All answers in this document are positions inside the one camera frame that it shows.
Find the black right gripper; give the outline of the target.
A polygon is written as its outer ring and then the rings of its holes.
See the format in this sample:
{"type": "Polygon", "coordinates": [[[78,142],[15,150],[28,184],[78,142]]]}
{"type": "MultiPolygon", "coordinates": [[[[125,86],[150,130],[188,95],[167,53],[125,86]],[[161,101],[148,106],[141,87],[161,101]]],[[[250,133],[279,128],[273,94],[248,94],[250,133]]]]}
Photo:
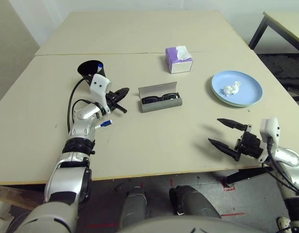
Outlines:
{"type": "Polygon", "coordinates": [[[248,155],[256,159],[260,157],[263,152],[263,149],[260,148],[261,140],[256,135],[250,133],[251,125],[241,124],[225,118],[217,118],[217,120],[229,128],[244,131],[244,133],[241,138],[237,140],[235,150],[230,149],[228,145],[220,141],[209,138],[209,142],[214,147],[232,157],[237,162],[240,160],[240,154],[248,155]]]}

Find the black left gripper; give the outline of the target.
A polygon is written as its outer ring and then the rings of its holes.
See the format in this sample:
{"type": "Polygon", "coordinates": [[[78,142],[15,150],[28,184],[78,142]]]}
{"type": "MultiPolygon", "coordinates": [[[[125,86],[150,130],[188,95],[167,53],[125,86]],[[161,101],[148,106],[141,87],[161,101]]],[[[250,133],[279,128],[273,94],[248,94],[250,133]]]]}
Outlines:
{"type": "Polygon", "coordinates": [[[125,108],[123,108],[122,106],[117,104],[116,99],[117,98],[125,98],[129,92],[129,90],[130,90],[129,88],[125,87],[125,88],[121,88],[115,92],[109,91],[109,93],[107,93],[105,95],[105,98],[107,101],[107,106],[109,107],[110,111],[118,109],[121,112],[123,112],[124,114],[127,113],[127,110],[125,108]]]}

